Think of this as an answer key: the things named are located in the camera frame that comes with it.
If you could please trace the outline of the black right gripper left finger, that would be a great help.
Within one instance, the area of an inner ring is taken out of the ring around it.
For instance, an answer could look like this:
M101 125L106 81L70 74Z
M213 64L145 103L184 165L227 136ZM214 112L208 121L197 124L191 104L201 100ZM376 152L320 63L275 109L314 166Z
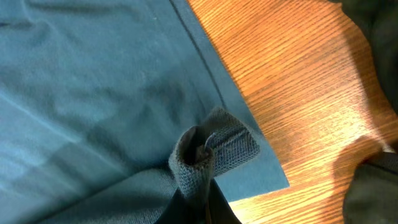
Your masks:
M204 224L205 211L203 208L192 207L184 198L180 189L177 189L167 208L155 221L155 224Z

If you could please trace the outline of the blue polo shirt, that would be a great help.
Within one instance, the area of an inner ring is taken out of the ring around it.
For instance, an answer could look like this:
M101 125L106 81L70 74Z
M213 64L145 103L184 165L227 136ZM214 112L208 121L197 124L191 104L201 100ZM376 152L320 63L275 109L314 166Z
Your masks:
M289 182L186 1L1 2L1 222L155 223Z

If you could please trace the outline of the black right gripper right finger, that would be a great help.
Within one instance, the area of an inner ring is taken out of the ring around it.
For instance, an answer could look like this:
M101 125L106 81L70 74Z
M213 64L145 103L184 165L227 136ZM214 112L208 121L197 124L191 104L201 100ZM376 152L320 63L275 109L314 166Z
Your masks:
M208 224L241 224L215 180L211 180L208 194Z

